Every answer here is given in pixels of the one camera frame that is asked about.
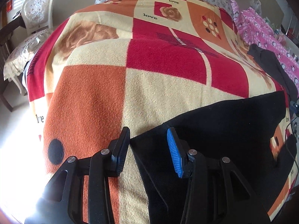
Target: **white ornate chair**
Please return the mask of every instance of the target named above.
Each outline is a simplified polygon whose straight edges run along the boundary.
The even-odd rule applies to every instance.
[[[9,55],[3,74],[4,80],[14,81],[22,95],[26,92],[17,77],[53,31],[52,3],[53,0],[25,0],[21,9],[28,37]]]

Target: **metal screw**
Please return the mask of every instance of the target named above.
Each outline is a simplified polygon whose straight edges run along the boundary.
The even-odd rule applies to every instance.
[[[70,157],[68,158],[68,162],[69,162],[69,163],[74,162],[75,160],[76,160],[76,157],[74,157],[74,156],[70,156]]]
[[[225,163],[229,163],[231,160],[227,156],[225,156],[222,158],[222,161]]]
[[[110,150],[107,148],[101,150],[101,154],[103,154],[103,155],[107,155],[109,152],[110,152]]]
[[[190,149],[188,152],[189,152],[190,155],[196,155],[197,154],[197,150],[194,150],[194,149]]]

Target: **black cable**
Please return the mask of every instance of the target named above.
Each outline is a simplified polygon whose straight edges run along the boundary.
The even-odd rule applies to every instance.
[[[293,118],[293,119],[290,121],[290,123],[289,123],[289,124],[287,125],[287,127],[286,127],[286,130],[288,129],[289,125],[290,125],[295,119],[297,119],[297,118],[298,118],[298,116],[296,116],[295,118]],[[296,167],[297,167],[297,170],[298,170],[298,173],[299,173],[298,163],[296,162],[296,159],[295,159],[294,156],[292,155],[291,151],[290,151],[289,148],[288,148],[288,144],[286,143],[286,130],[285,130],[285,135],[284,135],[284,142],[285,142],[285,145],[286,145],[286,149],[287,149],[287,151],[289,152],[289,154],[291,155],[292,159],[294,160],[294,162],[295,162],[295,164],[296,164]]]

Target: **chair seat cushion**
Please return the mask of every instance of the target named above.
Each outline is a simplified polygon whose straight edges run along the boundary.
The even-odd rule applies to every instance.
[[[52,33],[49,29],[38,31],[20,43],[7,58],[3,75],[4,80],[19,76],[24,71],[25,64],[35,55],[41,45]]]

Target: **black garment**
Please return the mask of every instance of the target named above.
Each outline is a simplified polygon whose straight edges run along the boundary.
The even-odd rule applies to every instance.
[[[272,51],[252,44],[247,54],[253,56],[255,62],[285,88],[289,102],[297,102],[298,90],[288,74],[282,69],[276,55]]]
[[[270,138],[286,113],[282,91],[249,99],[222,101],[181,114],[131,139],[145,191],[151,223],[179,223],[186,198],[187,179],[174,171],[167,129],[206,157],[229,157],[251,184],[268,211],[281,192],[294,161],[285,149],[276,162]],[[296,139],[288,147],[296,155]]]

